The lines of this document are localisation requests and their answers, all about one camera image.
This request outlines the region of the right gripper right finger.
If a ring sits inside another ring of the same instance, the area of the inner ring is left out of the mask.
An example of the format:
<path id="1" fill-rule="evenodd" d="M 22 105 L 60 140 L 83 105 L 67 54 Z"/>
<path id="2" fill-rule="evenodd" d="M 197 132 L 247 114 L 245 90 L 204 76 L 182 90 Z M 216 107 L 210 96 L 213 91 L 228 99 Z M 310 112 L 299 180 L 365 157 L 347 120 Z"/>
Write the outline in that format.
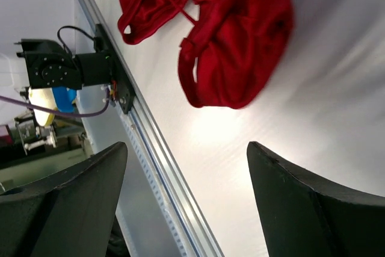
<path id="1" fill-rule="evenodd" d="M 247 160 L 270 256 L 384 256 L 384 198 L 330 181 L 252 141 Z"/>

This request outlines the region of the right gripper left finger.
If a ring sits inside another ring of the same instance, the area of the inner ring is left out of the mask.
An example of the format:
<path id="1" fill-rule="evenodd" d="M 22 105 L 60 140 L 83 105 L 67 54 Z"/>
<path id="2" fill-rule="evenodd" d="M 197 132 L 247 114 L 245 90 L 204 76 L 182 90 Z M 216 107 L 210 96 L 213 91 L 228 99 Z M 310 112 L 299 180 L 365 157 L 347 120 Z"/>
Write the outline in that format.
<path id="1" fill-rule="evenodd" d="M 105 256 L 128 157 L 117 142 L 1 194 L 1 256 Z"/>

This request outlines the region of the red bra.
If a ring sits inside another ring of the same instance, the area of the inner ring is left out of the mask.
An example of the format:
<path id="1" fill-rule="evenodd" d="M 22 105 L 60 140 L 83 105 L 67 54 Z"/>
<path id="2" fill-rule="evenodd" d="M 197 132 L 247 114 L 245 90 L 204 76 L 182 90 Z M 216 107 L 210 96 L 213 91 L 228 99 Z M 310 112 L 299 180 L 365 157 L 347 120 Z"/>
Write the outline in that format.
<path id="1" fill-rule="evenodd" d="M 192 1 L 199 7 L 180 43 L 178 75 L 196 108 L 247 106 L 266 86 L 294 29 L 291 0 L 119 0 L 117 26 L 136 45 Z"/>

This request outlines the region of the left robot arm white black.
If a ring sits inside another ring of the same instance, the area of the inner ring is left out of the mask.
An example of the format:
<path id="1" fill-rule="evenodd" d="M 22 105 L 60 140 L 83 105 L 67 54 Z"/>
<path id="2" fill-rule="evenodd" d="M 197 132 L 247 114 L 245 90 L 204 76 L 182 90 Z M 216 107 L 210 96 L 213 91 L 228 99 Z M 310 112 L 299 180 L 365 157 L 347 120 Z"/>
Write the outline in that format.
<path id="1" fill-rule="evenodd" d="M 94 52 L 74 54 L 53 40 L 22 39 L 16 55 L 26 62 L 32 88 L 83 87 L 110 84 L 122 111 L 127 114 L 136 96 L 121 59 L 101 24 L 95 26 Z"/>

